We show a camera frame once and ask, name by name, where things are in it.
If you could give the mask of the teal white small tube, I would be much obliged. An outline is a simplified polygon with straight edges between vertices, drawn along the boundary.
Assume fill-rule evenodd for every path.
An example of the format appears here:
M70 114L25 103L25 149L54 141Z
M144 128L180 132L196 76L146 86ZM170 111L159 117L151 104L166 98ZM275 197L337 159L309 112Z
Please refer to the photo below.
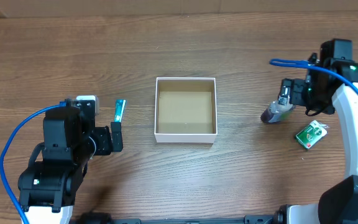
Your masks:
M114 122L121 123L124 109L126 106L126 100L116 100Z

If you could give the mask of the clear purple liquid bottle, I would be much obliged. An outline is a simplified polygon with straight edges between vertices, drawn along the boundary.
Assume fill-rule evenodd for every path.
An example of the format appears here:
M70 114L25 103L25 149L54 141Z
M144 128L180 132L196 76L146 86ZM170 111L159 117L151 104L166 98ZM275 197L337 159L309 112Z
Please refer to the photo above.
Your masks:
M262 113L260 120L263 123L278 123L287 119L294 109L295 105L281 105L278 103L278 101L273 101Z

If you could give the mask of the green white small packet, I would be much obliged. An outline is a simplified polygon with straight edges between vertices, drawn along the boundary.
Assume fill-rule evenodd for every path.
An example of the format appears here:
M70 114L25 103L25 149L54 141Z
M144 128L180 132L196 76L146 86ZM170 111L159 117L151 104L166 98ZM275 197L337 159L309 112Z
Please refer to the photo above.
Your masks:
M311 149L318 141L327 135L329 126L317 120L310 122L304 129L295 135L295 139L306 150Z

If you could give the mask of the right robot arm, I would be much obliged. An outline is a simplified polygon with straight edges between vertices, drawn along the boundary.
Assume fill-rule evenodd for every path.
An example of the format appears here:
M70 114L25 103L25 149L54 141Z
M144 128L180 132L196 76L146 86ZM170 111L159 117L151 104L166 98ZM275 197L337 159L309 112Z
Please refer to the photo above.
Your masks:
M262 113L265 123L277 123L296 106L307 116L338 115L346 159L344 179L320 196L318 203L282 205L272 223L358 223L358 63L351 40L321 44L308 60L273 58L271 65L304 68L304 79L282 80L276 101Z

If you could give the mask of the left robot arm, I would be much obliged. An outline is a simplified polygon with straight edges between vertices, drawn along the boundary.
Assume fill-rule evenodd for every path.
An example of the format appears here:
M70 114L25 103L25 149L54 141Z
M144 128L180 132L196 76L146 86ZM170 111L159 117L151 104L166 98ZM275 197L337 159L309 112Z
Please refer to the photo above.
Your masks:
M121 122L97 127L94 118L92 106L45 112L44 140L34 148L18 180L23 223L69 223L89 160L122 151Z

